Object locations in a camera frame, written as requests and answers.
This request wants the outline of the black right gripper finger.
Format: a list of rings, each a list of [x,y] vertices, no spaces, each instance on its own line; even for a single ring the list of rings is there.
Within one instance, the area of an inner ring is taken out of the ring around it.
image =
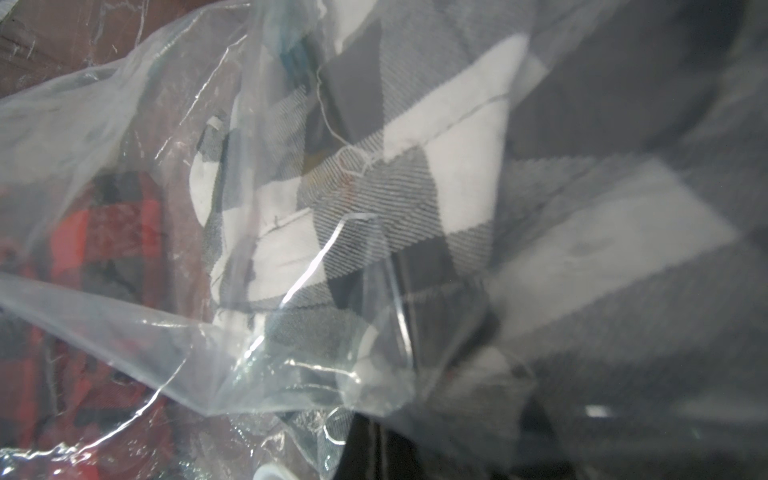
[[[355,414],[334,480],[417,480],[420,462],[413,443]]]

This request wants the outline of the clear plastic vacuum bag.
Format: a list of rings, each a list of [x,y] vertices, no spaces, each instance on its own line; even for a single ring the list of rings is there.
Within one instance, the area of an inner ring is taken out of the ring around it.
[[[1,99],[7,479],[763,479],[763,1],[213,1]]]

